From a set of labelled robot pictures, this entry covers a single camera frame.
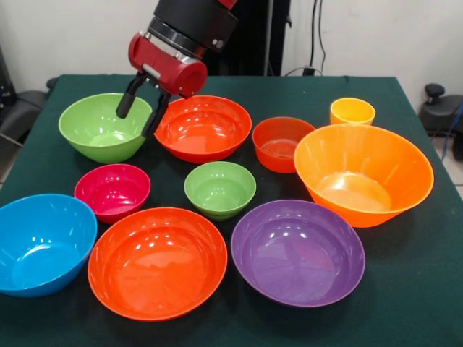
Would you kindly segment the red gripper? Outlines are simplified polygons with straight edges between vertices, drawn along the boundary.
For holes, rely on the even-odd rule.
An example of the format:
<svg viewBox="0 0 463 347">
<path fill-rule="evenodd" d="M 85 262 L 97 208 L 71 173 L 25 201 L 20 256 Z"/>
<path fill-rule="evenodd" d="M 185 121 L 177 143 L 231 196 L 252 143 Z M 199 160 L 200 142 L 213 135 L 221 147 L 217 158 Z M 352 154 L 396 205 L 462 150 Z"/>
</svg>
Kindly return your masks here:
<svg viewBox="0 0 463 347">
<path fill-rule="evenodd" d="M 191 56 L 171 47 L 167 43 L 142 33 L 134 35 L 128 48 L 130 64 L 139 72 L 145 72 L 156 80 L 161 91 L 158 107 L 154 110 L 141 131 L 143 137 L 154 134 L 169 107 L 170 94 L 190 98 L 205 85 L 208 77 L 206 65 Z M 136 74 L 128 84 L 116 109 L 116 115 L 125 119 L 135 101 L 137 90 L 145 81 L 144 74 Z"/>
</svg>

